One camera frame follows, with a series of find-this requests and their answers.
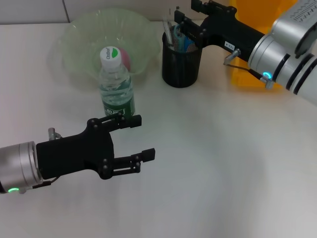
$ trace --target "white table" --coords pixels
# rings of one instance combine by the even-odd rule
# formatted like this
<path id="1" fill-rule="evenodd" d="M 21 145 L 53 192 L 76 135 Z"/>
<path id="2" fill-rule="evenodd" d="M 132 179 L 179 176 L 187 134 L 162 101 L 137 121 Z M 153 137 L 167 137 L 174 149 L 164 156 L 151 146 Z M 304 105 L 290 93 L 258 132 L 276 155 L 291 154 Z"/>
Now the white table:
<path id="1" fill-rule="evenodd" d="M 58 70 L 66 26 L 0 26 L 0 147 L 47 141 L 49 127 L 78 134 L 104 115 L 93 81 Z M 316 238 L 317 108 L 287 92 L 233 90 L 225 55 L 205 49 L 186 89 L 164 83 L 160 56 L 135 82 L 142 127 L 112 133 L 116 156 L 155 147 L 155 161 L 140 174 L 83 171 L 0 195 L 1 237 Z"/>

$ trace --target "plastic bottle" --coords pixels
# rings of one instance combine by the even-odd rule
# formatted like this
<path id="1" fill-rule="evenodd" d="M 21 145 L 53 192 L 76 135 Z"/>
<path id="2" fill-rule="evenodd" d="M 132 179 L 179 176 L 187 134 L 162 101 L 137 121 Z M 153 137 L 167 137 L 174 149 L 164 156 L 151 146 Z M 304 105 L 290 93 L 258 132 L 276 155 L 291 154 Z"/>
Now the plastic bottle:
<path id="1" fill-rule="evenodd" d="M 99 90 L 106 116 L 118 112 L 125 117 L 132 116 L 135 112 L 132 81 L 122 63 L 120 50 L 105 47 L 100 52 L 100 59 Z"/>

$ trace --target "white wall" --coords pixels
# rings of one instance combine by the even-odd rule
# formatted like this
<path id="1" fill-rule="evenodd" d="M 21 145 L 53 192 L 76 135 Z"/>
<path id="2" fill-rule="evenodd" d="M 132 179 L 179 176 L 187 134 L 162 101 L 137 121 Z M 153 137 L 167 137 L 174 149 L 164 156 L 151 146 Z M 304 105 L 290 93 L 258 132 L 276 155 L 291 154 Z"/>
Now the white wall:
<path id="1" fill-rule="evenodd" d="M 149 20 L 163 15 L 174 18 L 176 7 L 192 19 L 204 19 L 190 8 L 191 0 L 64 0 L 70 21 L 81 14 L 104 7 L 122 7 L 136 11 Z M 217 0 L 229 4 L 229 0 Z M 67 22 L 63 0 L 0 0 L 0 24 Z"/>
<path id="2" fill-rule="evenodd" d="M 67 22 L 62 0 L 0 0 L 0 24 Z"/>

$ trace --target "bottle label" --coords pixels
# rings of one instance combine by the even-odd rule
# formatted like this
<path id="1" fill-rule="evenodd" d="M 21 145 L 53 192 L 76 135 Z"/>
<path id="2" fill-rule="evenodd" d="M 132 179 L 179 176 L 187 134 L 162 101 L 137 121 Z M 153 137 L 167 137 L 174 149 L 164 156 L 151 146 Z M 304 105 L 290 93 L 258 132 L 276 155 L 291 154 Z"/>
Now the bottle label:
<path id="1" fill-rule="evenodd" d="M 132 96 L 132 98 L 128 102 L 122 105 L 111 105 L 105 103 L 104 101 L 103 104 L 107 116 L 116 113 L 122 113 L 125 117 L 128 118 L 133 116 L 133 114 L 135 113 L 134 96 Z"/>

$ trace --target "mesh pen holder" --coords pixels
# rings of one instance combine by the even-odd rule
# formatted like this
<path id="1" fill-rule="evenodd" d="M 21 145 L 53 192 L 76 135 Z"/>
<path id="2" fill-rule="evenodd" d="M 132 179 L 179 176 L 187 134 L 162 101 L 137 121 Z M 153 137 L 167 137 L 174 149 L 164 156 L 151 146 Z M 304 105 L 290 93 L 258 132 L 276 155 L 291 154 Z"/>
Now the mesh pen holder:
<path id="1" fill-rule="evenodd" d="M 162 77 L 164 81 L 175 88 L 186 88 L 193 85 L 198 77 L 202 49 L 194 44 L 187 52 L 177 52 L 170 49 L 163 34 Z"/>

